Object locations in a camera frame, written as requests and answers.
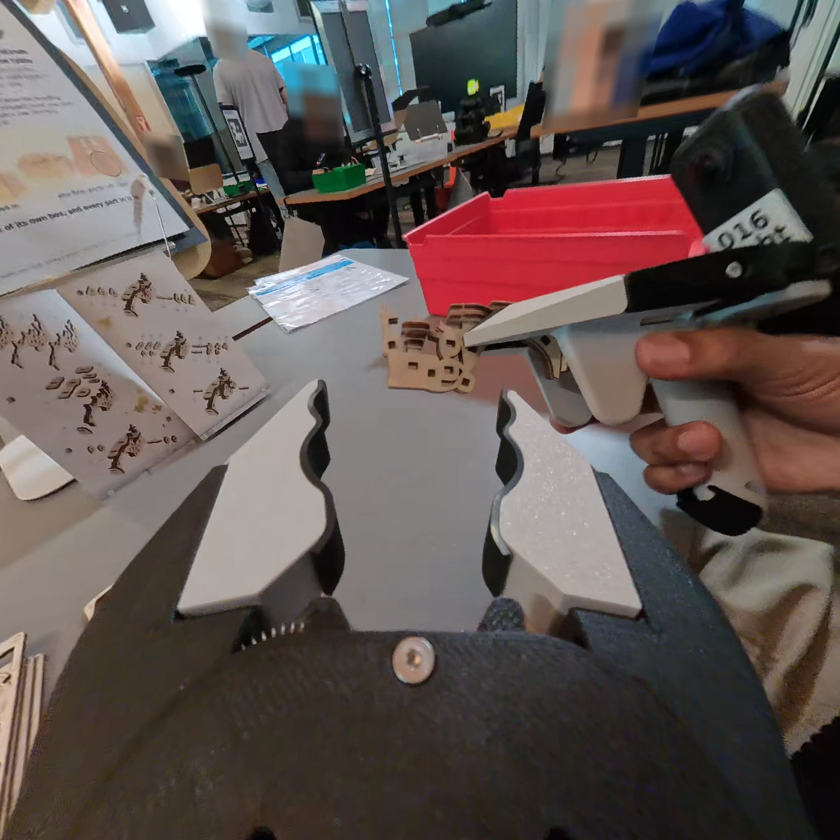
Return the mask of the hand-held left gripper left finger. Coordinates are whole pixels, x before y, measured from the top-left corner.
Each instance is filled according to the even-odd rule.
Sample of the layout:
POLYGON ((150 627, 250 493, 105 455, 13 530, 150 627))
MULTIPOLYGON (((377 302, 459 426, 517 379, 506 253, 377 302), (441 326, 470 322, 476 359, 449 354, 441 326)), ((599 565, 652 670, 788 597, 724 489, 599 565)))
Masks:
POLYGON ((256 607, 299 616, 344 567, 329 466, 325 381, 311 381, 224 465, 177 605, 182 616, 256 607))

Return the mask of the brown wooden puzzle model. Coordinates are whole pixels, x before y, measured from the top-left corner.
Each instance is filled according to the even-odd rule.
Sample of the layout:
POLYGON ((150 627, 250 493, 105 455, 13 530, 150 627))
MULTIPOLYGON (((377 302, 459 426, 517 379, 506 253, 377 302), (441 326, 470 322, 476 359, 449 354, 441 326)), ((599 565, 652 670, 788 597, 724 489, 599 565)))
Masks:
POLYGON ((380 308, 382 353, 391 389, 431 393, 471 393, 481 348, 469 348, 464 336, 509 301, 456 303, 442 318, 401 321, 387 306, 380 308))

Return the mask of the grey desk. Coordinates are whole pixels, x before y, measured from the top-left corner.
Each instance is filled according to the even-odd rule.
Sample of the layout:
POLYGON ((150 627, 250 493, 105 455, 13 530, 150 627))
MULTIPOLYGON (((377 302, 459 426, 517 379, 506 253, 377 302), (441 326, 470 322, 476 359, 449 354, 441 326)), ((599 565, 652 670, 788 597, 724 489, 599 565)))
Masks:
POLYGON ((214 315, 271 385, 270 399, 213 439, 99 502, 76 485, 23 502, 2 487, 2 640, 24 632, 48 660, 52 684, 83 626, 82 612, 109 587, 213 467, 222 464, 308 382, 329 389, 331 489, 345 548, 336 591, 359 629, 474 629, 490 595, 481 552, 495 472, 500 390, 541 414, 529 357, 483 358, 471 395, 386 386, 379 310, 427 313, 405 250, 350 256, 407 278, 388 294, 293 333, 243 297, 214 315))

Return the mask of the red plastic bin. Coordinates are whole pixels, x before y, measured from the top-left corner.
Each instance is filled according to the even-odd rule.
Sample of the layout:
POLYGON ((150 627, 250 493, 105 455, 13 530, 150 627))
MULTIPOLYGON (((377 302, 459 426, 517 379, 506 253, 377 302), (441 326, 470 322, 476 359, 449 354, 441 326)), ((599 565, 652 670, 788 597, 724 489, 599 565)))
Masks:
POLYGON ((703 255, 669 175, 483 192, 404 235, 429 313, 524 301, 703 255))

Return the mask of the blue jacket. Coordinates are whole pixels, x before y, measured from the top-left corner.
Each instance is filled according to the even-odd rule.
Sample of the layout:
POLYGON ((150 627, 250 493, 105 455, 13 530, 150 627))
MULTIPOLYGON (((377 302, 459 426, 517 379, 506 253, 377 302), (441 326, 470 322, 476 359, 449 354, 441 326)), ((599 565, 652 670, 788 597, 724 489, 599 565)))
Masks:
POLYGON ((743 1, 681 2, 647 61, 642 104, 773 81, 791 63, 791 31, 743 1))

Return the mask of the black office chair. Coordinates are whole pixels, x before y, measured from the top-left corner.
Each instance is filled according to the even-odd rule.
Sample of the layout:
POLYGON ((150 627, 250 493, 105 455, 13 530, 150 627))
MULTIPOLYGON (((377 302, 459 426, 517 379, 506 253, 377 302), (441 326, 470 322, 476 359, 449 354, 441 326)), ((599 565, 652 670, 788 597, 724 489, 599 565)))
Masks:
POLYGON ((541 140, 532 137, 531 131, 541 123, 545 101, 543 83, 540 80, 529 83, 515 138, 513 159, 519 180, 527 186, 539 184, 542 167, 541 140))

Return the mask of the assembly figure instruction sheet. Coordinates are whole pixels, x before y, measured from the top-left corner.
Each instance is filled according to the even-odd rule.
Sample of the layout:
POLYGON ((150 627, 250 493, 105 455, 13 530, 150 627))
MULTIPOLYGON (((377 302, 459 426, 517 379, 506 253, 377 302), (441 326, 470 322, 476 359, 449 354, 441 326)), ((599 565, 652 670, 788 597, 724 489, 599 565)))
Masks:
POLYGON ((2 296, 1 315, 2 421, 97 497, 270 390, 161 252, 2 296))

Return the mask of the wooden-top background table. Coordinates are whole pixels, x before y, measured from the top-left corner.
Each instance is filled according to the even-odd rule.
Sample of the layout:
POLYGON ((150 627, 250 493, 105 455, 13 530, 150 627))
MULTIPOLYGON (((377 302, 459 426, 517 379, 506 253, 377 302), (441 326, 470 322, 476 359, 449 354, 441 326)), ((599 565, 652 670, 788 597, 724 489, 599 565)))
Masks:
POLYGON ((395 246, 399 249, 405 249, 406 242, 403 238, 403 228, 397 206, 398 198, 408 196, 411 199, 414 224, 416 227, 422 226, 425 221, 435 218, 438 214, 434 200, 434 186, 436 183, 443 181, 443 169, 450 165, 463 165, 478 154, 504 144, 508 140, 514 140, 517 131, 515 127, 492 130, 489 136, 479 143, 456 146, 443 157, 403 167, 396 172, 392 172, 386 162, 383 171, 372 178, 367 178, 364 184, 347 190, 324 194, 313 188, 287 196, 284 199, 284 204, 291 214, 297 214, 298 210, 304 206, 344 202, 384 192, 385 202, 389 207, 394 227, 395 246))

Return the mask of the black tripod stand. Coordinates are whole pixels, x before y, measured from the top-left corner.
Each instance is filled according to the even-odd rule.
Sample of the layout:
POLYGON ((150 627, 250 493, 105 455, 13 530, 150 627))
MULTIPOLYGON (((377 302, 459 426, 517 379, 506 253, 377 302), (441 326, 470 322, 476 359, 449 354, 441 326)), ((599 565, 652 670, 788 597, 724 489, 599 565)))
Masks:
POLYGON ((399 249, 406 248, 406 242, 403 239, 403 229, 396 204, 396 190, 394 188, 390 165, 387 160, 387 152, 385 149, 384 134, 382 131, 382 123, 380 120, 380 113, 375 99, 375 87, 373 83, 373 71, 369 65, 355 64, 353 73, 356 80, 360 84, 360 89, 363 92, 365 107, 371 124, 371 130, 374 135, 374 143, 376 153, 378 154, 381 164, 381 174, 385 190, 385 197, 389 207, 390 217, 394 228, 395 244, 399 249))

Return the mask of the document in plastic sleeve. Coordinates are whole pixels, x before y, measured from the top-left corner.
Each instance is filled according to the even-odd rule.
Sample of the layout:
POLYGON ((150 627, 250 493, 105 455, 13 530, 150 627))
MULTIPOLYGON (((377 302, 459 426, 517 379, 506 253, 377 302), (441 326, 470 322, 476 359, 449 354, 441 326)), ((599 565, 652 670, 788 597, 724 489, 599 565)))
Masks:
POLYGON ((345 312, 407 283, 390 270, 334 255, 261 278, 248 294, 285 333, 345 312))

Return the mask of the green plastic bin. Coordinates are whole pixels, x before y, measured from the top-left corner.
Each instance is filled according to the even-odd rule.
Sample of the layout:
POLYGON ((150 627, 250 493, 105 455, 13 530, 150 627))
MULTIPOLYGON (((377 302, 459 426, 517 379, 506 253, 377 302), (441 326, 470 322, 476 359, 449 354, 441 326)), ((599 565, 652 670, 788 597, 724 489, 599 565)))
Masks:
POLYGON ((362 163, 349 163, 313 171, 311 179, 318 194, 331 195, 365 185, 366 170, 362 163))

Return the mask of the grey cardboard piece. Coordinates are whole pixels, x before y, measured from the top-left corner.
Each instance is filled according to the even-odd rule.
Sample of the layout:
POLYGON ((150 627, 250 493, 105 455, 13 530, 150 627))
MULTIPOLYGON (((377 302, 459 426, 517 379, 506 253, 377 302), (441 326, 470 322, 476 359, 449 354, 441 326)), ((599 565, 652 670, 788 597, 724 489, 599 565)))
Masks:
POLYGON ((290 215, 283 229, 278 272, 282 274, 320 261, 324 247, 320 225, 290 215))

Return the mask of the black computer monitor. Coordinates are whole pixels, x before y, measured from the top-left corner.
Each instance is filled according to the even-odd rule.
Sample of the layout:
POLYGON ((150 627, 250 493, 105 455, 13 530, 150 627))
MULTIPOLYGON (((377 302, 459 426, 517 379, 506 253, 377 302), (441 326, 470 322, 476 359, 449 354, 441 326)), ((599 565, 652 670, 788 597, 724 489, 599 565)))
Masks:
POLYGON ((518 94, 518 3, 454 3, 445 20, 410 34, 417 88, 427 88, 443 113, 456 112, 477 80, 487 100, 504 87, 506 102, 518 94))

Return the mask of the small framed marker sign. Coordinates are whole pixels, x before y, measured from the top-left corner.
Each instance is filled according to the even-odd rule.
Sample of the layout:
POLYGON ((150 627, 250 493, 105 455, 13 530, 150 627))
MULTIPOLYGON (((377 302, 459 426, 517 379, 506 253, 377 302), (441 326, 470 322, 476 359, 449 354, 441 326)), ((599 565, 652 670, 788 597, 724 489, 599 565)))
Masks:
POLYGON ((227 130, 234 142, 239 159, 244 163, 249 161, 256 162, 256 152, 253 144, 250 142, 245 121, 239 113, 239 110, 236 106, 221 102, 218 104, 218 107, 224 117, 227 130))

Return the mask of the instruction poster on board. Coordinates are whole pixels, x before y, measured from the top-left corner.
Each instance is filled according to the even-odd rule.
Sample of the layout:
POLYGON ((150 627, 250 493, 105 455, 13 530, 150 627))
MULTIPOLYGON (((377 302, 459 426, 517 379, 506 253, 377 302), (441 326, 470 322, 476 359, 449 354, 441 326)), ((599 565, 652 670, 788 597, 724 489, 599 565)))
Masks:
POLYGON ((130 128, 18 3, 1 19, 2 296, 146 249, 199 273, 207 231, 130 128))

